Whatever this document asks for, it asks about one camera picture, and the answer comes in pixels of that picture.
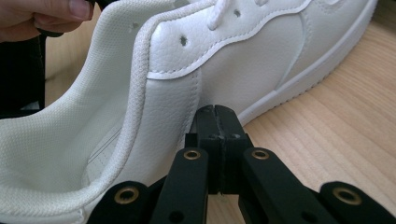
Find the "clamp jaw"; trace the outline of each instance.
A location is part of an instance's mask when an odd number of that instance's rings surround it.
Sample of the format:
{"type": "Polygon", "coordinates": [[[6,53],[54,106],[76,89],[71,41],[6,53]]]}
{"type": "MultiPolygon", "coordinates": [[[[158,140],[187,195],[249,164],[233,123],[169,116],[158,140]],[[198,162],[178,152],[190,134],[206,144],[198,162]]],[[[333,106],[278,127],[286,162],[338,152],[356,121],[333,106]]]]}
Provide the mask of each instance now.
{"type": "Polygon", "coordinates": [[[246,223],[396,223],[360,189],[342,182],[305,187],[276,156],[254,147],[235,113],[199,109],[168,176],[150,187],[111,188],[88,223],[205,223],[208,194],[238,194],[246,223]]]}

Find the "shoe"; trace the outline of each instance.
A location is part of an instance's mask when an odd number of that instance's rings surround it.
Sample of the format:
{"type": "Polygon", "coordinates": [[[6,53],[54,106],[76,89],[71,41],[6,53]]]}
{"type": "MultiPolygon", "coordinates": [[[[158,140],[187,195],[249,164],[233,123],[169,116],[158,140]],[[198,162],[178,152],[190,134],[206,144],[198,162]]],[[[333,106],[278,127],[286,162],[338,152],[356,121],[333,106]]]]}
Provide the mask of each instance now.
{"type": "Polygon", "coordinates": [[[197,108],[243,124],[308,90],[362,36],[375,0],[121,0],[69,91],[0,121],[0,222],[84,223],[107,189],[165,176],[197,108]]]}

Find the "sneaker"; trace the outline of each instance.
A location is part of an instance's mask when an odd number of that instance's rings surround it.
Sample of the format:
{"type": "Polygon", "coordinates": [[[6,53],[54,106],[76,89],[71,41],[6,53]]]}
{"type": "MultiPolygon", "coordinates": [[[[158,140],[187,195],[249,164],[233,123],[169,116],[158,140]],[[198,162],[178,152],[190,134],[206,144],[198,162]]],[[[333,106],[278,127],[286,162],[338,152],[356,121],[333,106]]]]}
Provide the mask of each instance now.
{"type": "Polygon", "coordinates": [[[167,174],[197,108],[243,124],[308,90],[358,42],[375,0],[122,0],[58,101],[0,121],[0,222],[84,223],[107,189],[167,174]]]}

